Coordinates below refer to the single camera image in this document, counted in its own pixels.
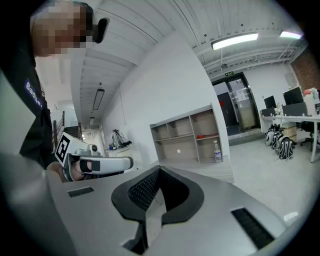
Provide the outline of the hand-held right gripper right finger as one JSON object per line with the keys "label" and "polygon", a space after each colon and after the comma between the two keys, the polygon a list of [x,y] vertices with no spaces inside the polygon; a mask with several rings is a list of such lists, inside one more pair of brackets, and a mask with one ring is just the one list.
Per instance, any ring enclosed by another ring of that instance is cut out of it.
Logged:
{"label": "hand-held right gripper right finger", "polygon": [[166,224],[145,252],[147,256],[249,256],[257,247],[232,211],[246,209],[274,238],[286,229],[271,209],[235,185],[183,169],[171,171],[194,181],[204,201],[188,221]]}

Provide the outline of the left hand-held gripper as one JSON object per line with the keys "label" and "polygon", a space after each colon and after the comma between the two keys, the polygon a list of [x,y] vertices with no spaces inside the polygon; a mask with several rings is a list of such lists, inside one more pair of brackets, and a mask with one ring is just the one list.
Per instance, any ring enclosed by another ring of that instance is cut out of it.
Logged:
{"label": "left hand-held gripper", "polygon": [[88,172],[93,175],[106,175],[123,172],[131,169],[134,165],[132,157],[102,157],[95,144],[88,144],[76,137],[63,132],[57,148],[55,157],[63,167],[63,175],[68,182],[74,182],[72,167],[77,161],[91,162],[91,170]]}

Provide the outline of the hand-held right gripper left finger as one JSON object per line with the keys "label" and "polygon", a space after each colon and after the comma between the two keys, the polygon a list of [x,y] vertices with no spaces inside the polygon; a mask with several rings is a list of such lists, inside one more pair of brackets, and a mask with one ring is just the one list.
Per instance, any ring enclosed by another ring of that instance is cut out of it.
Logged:
{"label": "hand-held right gripper left finger", "polygon": [[112,192],[145,171],[146,168],[142,168],[105,178],[66,183],[55,172],[47,172],[55,206],[78,256],[135,255],[123,245],[134,239],[139,224],[119,214],[112,203]]}

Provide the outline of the person's left hand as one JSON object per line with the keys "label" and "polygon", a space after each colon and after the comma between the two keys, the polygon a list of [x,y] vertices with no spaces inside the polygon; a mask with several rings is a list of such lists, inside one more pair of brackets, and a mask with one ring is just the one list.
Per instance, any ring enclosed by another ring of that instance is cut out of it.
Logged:
{"label": "person's left hand", "polygon": [[74,181],[80,181],[85,175],[80,168],[80,161],[71,163],[71,177]]}

